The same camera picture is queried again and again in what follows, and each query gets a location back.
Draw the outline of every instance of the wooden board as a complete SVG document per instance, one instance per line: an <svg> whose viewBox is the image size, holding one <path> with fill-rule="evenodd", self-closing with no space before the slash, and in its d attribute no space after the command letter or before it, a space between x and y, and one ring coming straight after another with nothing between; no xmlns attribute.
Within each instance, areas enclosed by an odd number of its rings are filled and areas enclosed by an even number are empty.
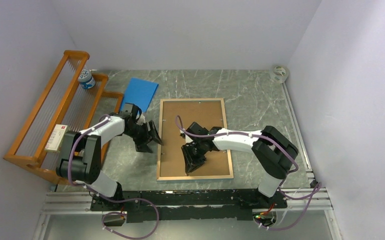
<svg viewBox="0 0 385 240"><path fill-rule="evenodd" d="M158 146L157 180L198 180L234 178L231 152L211 151L206 153L204 165L185 174L185 161L181 146L185 139L175 124L175 117L182 118L187 129L192 122L210 130L212 127L227 128L227 117L223 98L170 98L160 100L158 133L163 141Z"/></svg>

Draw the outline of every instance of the wooden shelf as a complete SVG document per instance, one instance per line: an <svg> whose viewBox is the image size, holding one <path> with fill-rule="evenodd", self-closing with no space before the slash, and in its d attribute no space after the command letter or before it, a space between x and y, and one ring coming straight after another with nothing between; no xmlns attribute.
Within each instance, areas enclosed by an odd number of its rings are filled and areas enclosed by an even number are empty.
<svg viewBox="0 0 385 240"><path fill-rule="evenodd" d="M77 91L80 88L78 77L82 69L84 69L85 63L89 58L90 58L90 55L85 51L73 51L73 50L64 51L64 54L63 54L63 57L61 58L60 63L57 65L57 68L55 69L53 75L51 76L48 84L45 86L45 89L42 92L41 96L39 97L36 104L34 105L31 113L27 117L23 127L21 128L19 134L17 135L16 139L11 145L9 151L4 156L5 160L53 184L68 184L68 181L65 178L57 176L55 169L44 169L41 166L43 165L44 159L46 158L46 155L47 155L47 152L45 151L45 146L48 142L48 139L51 136L51 133L53 132L55 125L62 123L63 119L65 118L65 115L68 112L71 102L73 101L76 94L79 94L78 93L79 91ZM40 141L38 143L38 146L36 147L34 152L32 152L31 155L18 154L18 150L20 149L24 141L26 141L25 138L28 134L28 131L33 126L34 121L35 120L39 121L38 119L41 118L41 114L39 113L44 114L44 111L41 111L41 109L44 107L44 103L46 102L47 98L53 97L49 95L49 93L52 91L53 86L55 85L59 75L61 74L65 66L66 68L70 67L74 73L51 119L43 123L46 126L45 133L43 135L38 133L37 136L34 136L36 138L39 138ZM116 105L114 107L114 111L118 112L119 106L121 105L122 99L124 96L120 92L111 92L111 91L104 90L106 83L109 79L107 75L101 74L101 73L93 73L92 76L96 81L96 86L85 91L88 91L89 94L94 94L95 97L93 99L93 102L90 107L89 113L86 117L86 120L84 121L83 129L86 129L90 126L94 113L97 109L97 106L101 98L117 99ZM32 138L33 134L35 134L35 132L30 133L29 135L30 138ZM102 163L104 162L104 156L106 154L107 148L108 148L108 143L105 144L101 149Z"/></svg>

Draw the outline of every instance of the blue sheet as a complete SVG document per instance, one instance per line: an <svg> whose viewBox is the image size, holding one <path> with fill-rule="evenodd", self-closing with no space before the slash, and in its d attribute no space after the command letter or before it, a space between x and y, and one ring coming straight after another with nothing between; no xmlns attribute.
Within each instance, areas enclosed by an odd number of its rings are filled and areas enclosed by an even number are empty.
<svg viewBox="0 0 385 240"><path fill-rule="evenodd" d="M120 110L125 103L130 103L137 105L143 113L147 112L158 86L158 83L132 77L124 92Z"/></svg>

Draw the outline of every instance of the white backdrop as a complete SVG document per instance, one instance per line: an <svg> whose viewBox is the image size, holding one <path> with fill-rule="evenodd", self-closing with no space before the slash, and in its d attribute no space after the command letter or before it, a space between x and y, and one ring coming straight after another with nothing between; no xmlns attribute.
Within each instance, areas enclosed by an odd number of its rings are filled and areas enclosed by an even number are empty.
<svg viewBox="0 0 385 240"><path fill-rule="evenodd" d="M344 238L385 239L385 1L323 0L288 66Z"/></svg>
<svg viewBox="0 0 385 240"><path fill-rule="evenodd" d="M0 240L32 239L50 184L3 156L74 47L48 0L0 0Z"/></svg>
<svg viewBox="0 0 385 240"><path fill-rule="evenodd" d="M53 0L93 69L287 64L321 0Z"/></svg>

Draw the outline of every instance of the blue container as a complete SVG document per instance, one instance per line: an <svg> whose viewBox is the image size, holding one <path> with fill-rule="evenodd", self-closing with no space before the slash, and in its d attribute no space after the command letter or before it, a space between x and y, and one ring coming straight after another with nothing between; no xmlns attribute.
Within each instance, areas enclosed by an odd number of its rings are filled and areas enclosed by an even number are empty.
<svg viewBox="0 0 385 240"><path fill-rule="evenodd" d="M93 78L93 75L88 69L82 69L80 72L79 77L77 78L77 81L82 86L83 89L90 89L94 87L96 84L96 81Z"/></svg>

